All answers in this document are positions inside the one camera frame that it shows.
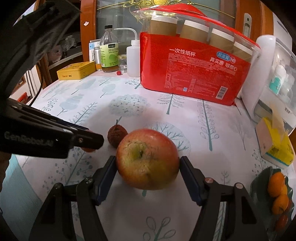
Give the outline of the person's hand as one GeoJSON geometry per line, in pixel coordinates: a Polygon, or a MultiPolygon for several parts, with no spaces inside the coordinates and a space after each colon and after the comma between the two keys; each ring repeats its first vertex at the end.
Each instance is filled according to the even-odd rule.
{"type": "Polygon", "coordinates": [[[9,166],[11,154],[0,152],[0,192],[3,188],[3,181],[6,176],[6,170],[9,166]]]}

